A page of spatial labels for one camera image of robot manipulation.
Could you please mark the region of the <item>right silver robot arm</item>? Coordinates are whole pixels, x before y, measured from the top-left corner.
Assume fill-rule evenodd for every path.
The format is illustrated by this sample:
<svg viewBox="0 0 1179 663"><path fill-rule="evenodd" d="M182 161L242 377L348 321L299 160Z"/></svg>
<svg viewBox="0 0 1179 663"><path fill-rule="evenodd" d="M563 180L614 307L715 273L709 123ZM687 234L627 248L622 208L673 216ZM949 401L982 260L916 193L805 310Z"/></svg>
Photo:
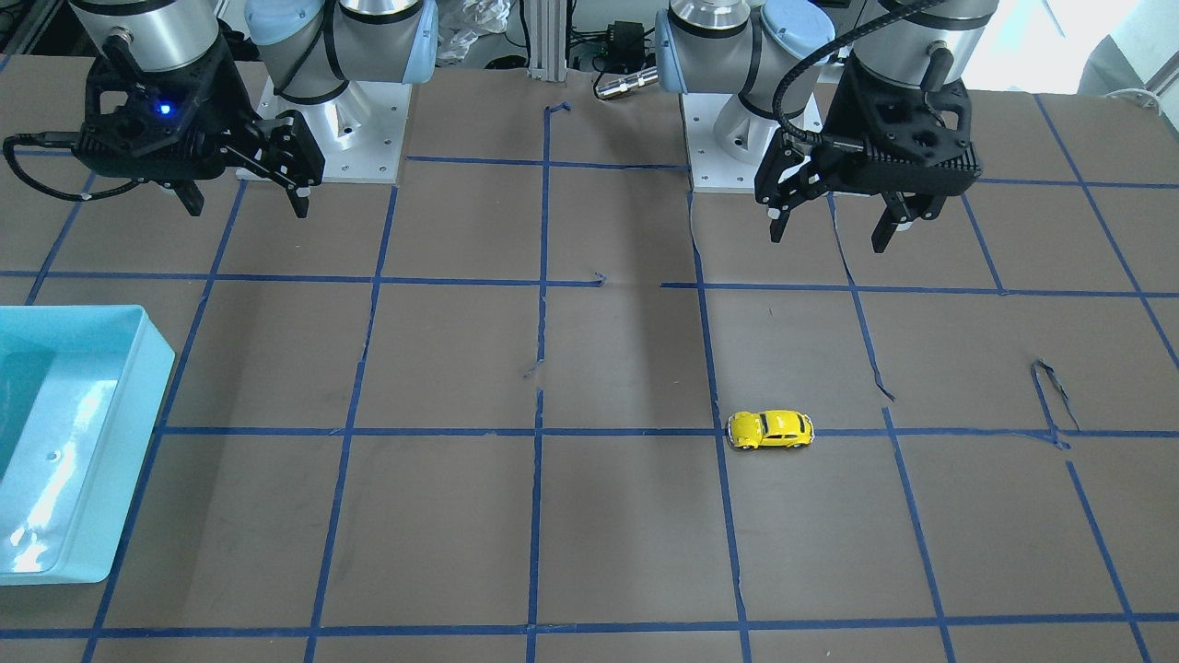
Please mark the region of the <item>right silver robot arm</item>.
<svg viewBox="0 0 1179 663"><path fill-rule="evenodd" d="M205 1L73 1L99 50L71 140L97 175L151 180L202 214L198 180L246 169L307 217L327 155L350 147L374 114L363 83L424 84L437 59L433 1L249 1L250 41L279 101L256 109L228 25Z"/></svg>

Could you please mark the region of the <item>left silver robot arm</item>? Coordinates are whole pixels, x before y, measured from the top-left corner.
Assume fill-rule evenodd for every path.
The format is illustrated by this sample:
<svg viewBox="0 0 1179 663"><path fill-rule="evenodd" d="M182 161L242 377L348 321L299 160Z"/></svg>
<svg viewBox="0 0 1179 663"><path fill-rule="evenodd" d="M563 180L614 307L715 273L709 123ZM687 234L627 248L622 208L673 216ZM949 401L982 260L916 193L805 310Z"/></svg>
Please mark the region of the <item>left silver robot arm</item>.
<svg viewBox="0 0 1179 663"><path fill-rule="evenodd" d="M654 27L660 86L732 94L770 129L747 143L755 201L779 242L796 206L880 193L872 250L984 172L962 72L994 1L869 1L837 35L810 1L672 1Z"/></svg>

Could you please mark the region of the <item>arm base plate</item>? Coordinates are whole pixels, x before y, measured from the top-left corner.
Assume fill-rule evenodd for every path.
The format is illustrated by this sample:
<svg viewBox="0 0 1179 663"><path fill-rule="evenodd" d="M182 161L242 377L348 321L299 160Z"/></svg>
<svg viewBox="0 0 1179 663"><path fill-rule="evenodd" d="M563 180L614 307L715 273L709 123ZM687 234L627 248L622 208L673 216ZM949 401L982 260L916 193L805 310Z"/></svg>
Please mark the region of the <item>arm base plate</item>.
<svg viewBox="0 0 1179 663"><path fill-rule="evenodd" d="M402 163L413 85L353 81L337 98L315 106L299 106L274 93L266 80L257 112L271 119L286 110L299 110L325 158L325 183L395 185Z"/></svg>
<svg viewBox="0 0 1179 663"><path fill-rule="evenodd" d="M753 193L755 172L778 129L735 94L681 94L683 134L696 193Z"/></svg>

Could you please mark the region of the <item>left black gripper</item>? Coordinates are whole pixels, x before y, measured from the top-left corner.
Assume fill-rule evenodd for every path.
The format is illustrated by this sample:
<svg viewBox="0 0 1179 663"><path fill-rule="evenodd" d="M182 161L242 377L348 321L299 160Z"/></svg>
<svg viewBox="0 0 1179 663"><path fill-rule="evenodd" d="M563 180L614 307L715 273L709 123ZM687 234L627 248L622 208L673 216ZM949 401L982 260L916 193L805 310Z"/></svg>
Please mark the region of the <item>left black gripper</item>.
<svg viewBox="0 0 1179 663"><path fill-rule="evenodd" d="M771 242L782 242L795 206L828 192L908 193L915 201L931 201L949 196L949 175L947 169L885 155L868 142L851 151L814 147L812 155L804 158L788 131L775 130L755 171L755 201L769 210ZM893 236L908 230L911 223L905 204L885 206L872 229L872 252L885 252Z"/></svg>

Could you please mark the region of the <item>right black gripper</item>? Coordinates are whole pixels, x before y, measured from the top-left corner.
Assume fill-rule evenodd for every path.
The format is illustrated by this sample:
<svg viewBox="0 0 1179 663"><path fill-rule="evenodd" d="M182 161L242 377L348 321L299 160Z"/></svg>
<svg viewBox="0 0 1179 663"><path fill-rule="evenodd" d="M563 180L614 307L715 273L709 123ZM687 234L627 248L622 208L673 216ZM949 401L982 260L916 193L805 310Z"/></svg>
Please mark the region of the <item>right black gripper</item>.
<svg viewBox="0 0 1179 663"><path fill-rule="evenodd" d="M274 119L245 122L223 132L217 142L228 164L272 180L286 190L296 217L308 217L310 188L321 185L325 158L299 110L282 110ZM177 180L174 193L189 215L199 217L204 197L195 180Z"/></svg>

